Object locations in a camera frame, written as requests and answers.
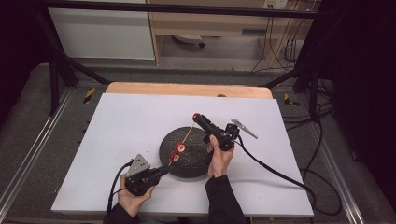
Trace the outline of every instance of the forearm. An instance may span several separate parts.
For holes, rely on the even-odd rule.
[[[210,203],[209,224],[246,223],[242,209],[233,195],[227,175],[210,178],[205,187]]]
[[[106,224],[137,224],[139,221],[135,217],[131,217],[125,209],[117,203],[111,210],[110,216],[106,220]]]

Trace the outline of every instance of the textured black surface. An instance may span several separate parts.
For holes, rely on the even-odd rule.
[[[176,150],[176,143],[183,141],[190,127],[178,128],[165,136],[160,146],[160,160],[163,165],[169,164],[169,155]],[[186,149],[180,153],[178,161],[172,162],[169,173],[181,178],[195,178],[207,173],[205,164],[206,144],[202,141],[205,132],[192,128],[184,144]]]

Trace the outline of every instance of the wooden desk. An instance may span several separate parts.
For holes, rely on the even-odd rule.
[[[257,98],[241,98],[248,97],[247,92]],[[233,97],[207,97],[218,94]],[[96,107],[51,210],[103,214],[120,167],[137,153],[153,168],[160,166],[161,141],[174,129],[191,126],[194,113],[207,115],[219,126],[240,119],[259,136],[255,139],[240,133],[248,150],[280,173],[302,182],[277,102],[271,98],[265,88],[111,84]],[[303,189],[261,168],[239,147],[228,177],[247,217],[313,216]],[[140,212],[151,216],[204,216],[208,208],[206,181],[205,175],[194,179],[165,175]]]
[[[227,0],[227,1],[187,1],[187,0],[146,0],[148,4],[167,4],[167,5],[191,5],[191,6],[210,6],[210,7],[265,7],[264,0]],[[285,9],[303,10],[304,8],[318,8],[319,2],[289,0]],[[202,35],[202,36],[245,36],[259,38],[263,47],[263,36],[243,35],[244,29],[262,30],[265,32],[268,18],[247,17],[247,16],[227,16],[227,15],[199,15],[199,14],[179,14],[179,13],[149,13],[151,36],[153,39],[154,54],[157,63],[161,61],[161,52],[164,35]],[[279,57],[280,51],[285,47],[288,39],[293,39],[293,34],[297,27],[299,32],[295,38],[304,40],[312,21],[305,21],[299,26],[301,20],[289,18],[273,18],[274,27],[272,28],[272,41],[274,52]],[[266,31],[267,41],[270,31]],[[264,58],[270,67],[278,67],[274,53],[270,48],[266,48]]]

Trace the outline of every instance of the white tabletop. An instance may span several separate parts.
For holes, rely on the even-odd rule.
[[[239,119],[259,136],[255,139],[241,131],[247,150],[280,173],[302,182],[276,100],[105,93],[51,210],[65,214],[104,213],[111,184],[121,166],[138,153],[152,168],[161,166],[162,140],[174,129],[190,127],[194,113],[207,116],[220,128],[231,119]],[[266,171],[240,146],[235,146],[228,177],[247,217],[313,216],[303,189]],[[206,176],[188,180],[165,175],[140,212],[207,214],[206,181]]]

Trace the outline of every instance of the wooden panel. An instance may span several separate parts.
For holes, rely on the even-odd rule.
[[[263,98],[272,99],[272,93],[267,88],[245,86],[212,86],[212,85],[185,85],[185,84],[157,84],[114,82],[107,88],[107,93],[129,94],[160,94],[160,95],[193,95],[227,97]]]

